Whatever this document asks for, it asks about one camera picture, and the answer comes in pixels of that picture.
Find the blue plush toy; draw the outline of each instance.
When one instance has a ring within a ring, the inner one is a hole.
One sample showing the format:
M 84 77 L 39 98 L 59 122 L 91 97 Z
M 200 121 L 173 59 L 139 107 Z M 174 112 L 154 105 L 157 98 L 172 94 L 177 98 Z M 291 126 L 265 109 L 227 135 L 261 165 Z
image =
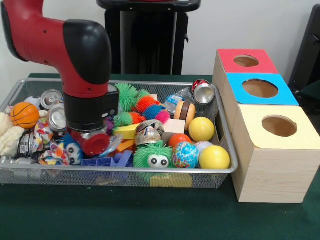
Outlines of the blue plush toy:
M 70 165 L 81 165 L 81 162 L 84 159 L 84 152 L 81 150 L 80 145 L 69 135 L 69 133 L 62 138 L 62 143 L 67 152 Z

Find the green spiky ball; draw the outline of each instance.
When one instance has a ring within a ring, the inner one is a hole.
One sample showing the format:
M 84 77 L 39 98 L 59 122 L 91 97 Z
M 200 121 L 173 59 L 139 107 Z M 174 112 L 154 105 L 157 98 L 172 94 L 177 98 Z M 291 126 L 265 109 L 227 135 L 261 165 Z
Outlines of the green spiky ball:
M 123 112 L 113 118 L 114 127 L 124 127 L 133 124 L 133 119 L 130 113 Z
M 128 83 L 117 83 L 115 87 L 119 90 L 119 105 L 124 112 L 130 112 L 138 90 Z
M 168 168 L 173 168 L 172 154 L 173 150 L 171 147 L 163 146 L 164 142 L 162 140 L 157 143 L 150 143 L 144 146 L 138 147 L 134 157 L 133 166 L 135 168 L 150 168 L 148 165 L 148 158 L 150 155 L 165 156 L 169 160 Z M 148 173 L 148 172 L 138 172 L 137 173 L 146 182 L 149 182 L 154 175 L 161 175 L 161 173 Z

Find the colorful spiky toy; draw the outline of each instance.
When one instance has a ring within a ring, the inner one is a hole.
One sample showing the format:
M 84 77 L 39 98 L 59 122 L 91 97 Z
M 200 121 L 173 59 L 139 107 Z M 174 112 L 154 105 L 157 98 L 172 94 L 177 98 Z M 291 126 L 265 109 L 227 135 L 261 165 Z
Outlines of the colorful spiky toy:
M 128 83 L 118 83 L 115 87 L 119 90 L 119 105 L 124 112 L 130 112 L 138 95 L 137 89 Z
M 133 167 L 135 168 L 173 168 L 171 147 L 163 146 L 162 140 L 157 143 L 150 143 L 137 148 L 133 157 Z M 145 181 L 159 173 L 139 172 Z
M 144 122 L 146 118 L 141 116 L 137 112 L 123 112 L 113 118 L 114 127 L 125 127 L 133 124 L 140 124 Z
M 115 86 L 119 89 L 119 105 L 124 111 L 113 119 L 115 127 L 125 127 L 153 119 L 165 124 L 170 119 L 166 107 L 160 105 L 161 103 L 147 90 L 137 91 L 128 83 L 118 83 Z

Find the circular hole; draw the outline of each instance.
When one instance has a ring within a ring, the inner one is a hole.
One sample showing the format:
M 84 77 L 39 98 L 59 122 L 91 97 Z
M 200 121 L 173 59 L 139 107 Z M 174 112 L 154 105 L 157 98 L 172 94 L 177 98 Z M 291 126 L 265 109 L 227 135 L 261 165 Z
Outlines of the circular hole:
M 285 116 L 267 116 L 262 121 L 262 126 L 269 133 L 279 137 L 290 137 L 297 132 L 297 124 Z
M 236 56 L 233 61 L 238 64 L 241 67 L 246 67 L 246 68 L 250 68 L 250 67 L 254 67 L 254 66 L 258 66 L 259 65 L 259 61 L 258 59 L 256 59 L 253 56 L 249 56 L 249 55 L 239 55 Z
M 265 99 L 273 98 L 279 92 L 274 84 L 261 79 L 249 79 L 242 86 L 248 94 Z

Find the white wall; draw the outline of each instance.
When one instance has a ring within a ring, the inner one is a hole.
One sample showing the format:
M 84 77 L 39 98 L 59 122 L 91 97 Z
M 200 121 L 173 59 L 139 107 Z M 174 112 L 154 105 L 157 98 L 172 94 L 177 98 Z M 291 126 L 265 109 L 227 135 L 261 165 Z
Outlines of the white wall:
M 312 7 L 317 0 L 202 0 L 189 13 L 189 43 L 185 45 L 182 74 L 212 75 L 218 48 L 266 49 L 289 80 Z M 104 26 L 104 10 L 95 0 L 45 0 L 49 18 L 87 19 Z M 0 102 L 29 73 L 56 73 L 52 67 L 14 58 L 0 24 Z

